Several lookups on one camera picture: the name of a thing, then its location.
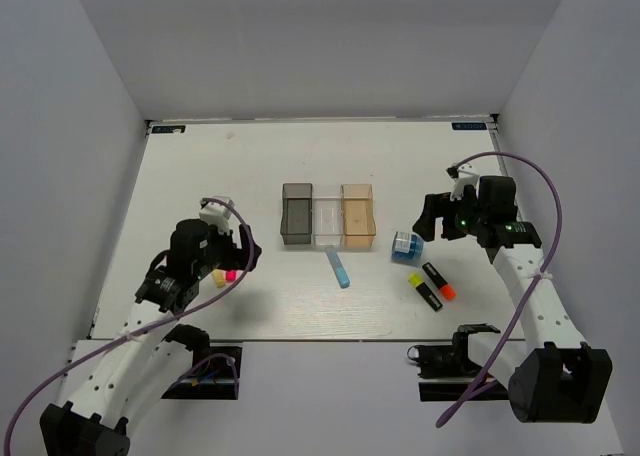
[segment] clear container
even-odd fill
[[[396,231],[391,245],[391,257],[398,261],[420,261],[424,241],[417,234]]]
[[[311,244],[313,234],[313,185],[282,185],[282,222],[280,234],[284,244]]]
[[[373,189],[370,184],[342,185],[344,246],[367,248],[376,236],[373,219]]]
[[[342,201],[340,186],[314,186],[313,188],[313,240],[316,246],[342,244]]]

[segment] orange highlighter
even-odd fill
[[[433,281],[433,284],[436,285],[446,300],[451,301],[456,297],[456,292],[453,290],[451,285],[445,281],[438,270],[433,267],[433,264],[423,264],[422,269],[424,269],[424,272],[427,273],[429,279]]]

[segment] blue marker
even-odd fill
[[[338,284],[343,289],[348,288],[349,276],[347,276],[347,272],[344,270],[344,266],[342,266],[342,261],[340,261],[340,258],[338,257],[336,248],[334,248],[333,246],[327,246],[325,248],[325,251],[327,252],[327,258],[329,258],[329,263],[333,268],[333,272],[335,273],[336,278],[338,279]]]

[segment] white wall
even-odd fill
[[[78,0],[0,0],[0,427],[86,336],[144,123]],[[14,455],[37,453],[37,418]]]
[[[498,112],[560,0],[81,0],[147,119]]]
[[[549,171],[565,225],[554,281],[578,328],[613,359],[609,407],[640,454],[640,0],[562,0],[500,118],[503,149]],[[549,191],[510,165],[526,217],[550,242]]]

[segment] translucent box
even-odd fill
[[[282,185],[282,222],[280,234],[284,244],[311,244],[313,234],[313,185]]]
[[[314,187],[313,230],[316,246],[342,244],[342,201],[340,186]]]
[[[373,188],[370,184],[343,184],[341,193],[344,246],[370,247],[376,235]]]

